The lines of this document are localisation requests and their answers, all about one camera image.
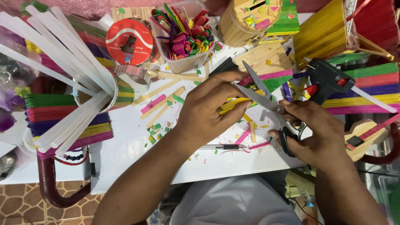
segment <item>person's right hand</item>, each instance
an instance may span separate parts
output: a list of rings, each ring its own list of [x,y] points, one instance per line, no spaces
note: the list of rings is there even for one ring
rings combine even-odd
[[[311,137],[297,142],[287,137],[290,151],[304,163],[328,172],[344,162],[352,163],[344,145],[344,124],[313,101],[298,104],[280,101],[287,112],[304,121],[312,130]],[[268,134],[279,140],[279,131],[270,130]]]

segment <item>scissors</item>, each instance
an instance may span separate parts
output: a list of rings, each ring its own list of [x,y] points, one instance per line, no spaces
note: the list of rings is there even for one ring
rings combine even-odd
[[[280,137],[280,142],[283,148],[283,151],[290,157],[295,157],[292,152],[289,149],[288,142],[287,142],[287,137],[291,137],[296,141],[299,141],[299,136],[301,135],[302,131],[306,127],[304,122],[300,121],[297,119],[295,116],[291,115],[288,113],[285,108],[280,105],[277,102],[273,102],[270,100],[271,97],[271,92],[267,89],[267,87],[264,85],[260,77],[257,75],[257,73],[245,62],[242,61],[244,67],[246,68],[247,72],[250,74],[251,78],[253,79],[254,83],[256,84],[257,88],[260,89],[264,95],[260,95],[256,92],[253,92],[252,90],[249,90],[243,86],[236,85],[237,88],[248,98],[253,100],[255,103],[258,103],[262,107],[274,112],[279,119],[281,129],[279,130],[279,137]],[[301,122],[301,125],[299,126],[298,129],[293,128],[289,122],[287,122],[283,116],[284,115],[291,115],[294,117],[297,121]]]

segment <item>pen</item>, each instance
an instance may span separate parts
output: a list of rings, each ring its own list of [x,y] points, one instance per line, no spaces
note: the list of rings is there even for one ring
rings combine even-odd
[[[203,147],[200,147],[199,149],[223,149],[223,150],[239,150],[239,149],[245,149],[245,145],[204,145]]]

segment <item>fingernail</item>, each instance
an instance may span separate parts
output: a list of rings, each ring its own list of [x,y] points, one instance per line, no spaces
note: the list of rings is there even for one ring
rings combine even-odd
[[[285,104],[285,105],[288,105],[288,104],[290,104],[290,102],[288,102],[287,100],[280,100],[279,101],[279,104]]]
[[[277,136],[275,133],[271,133],[270,135],[271,135],[271,137],[272,137],[273,139],[277,139],[277,138],[278,138],[278,136]]]
[[[250,101],[247,105],[246,105],[246,109],[250,108],[250,106],[253,104],[253,101]]]

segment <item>spool label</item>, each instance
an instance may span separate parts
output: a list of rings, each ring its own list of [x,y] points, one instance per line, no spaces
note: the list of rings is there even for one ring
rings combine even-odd
[[[136,66],[149,60],[154,41],[151,31],[141,21],[123,19],[108,30],[106,45],[115,61]]]

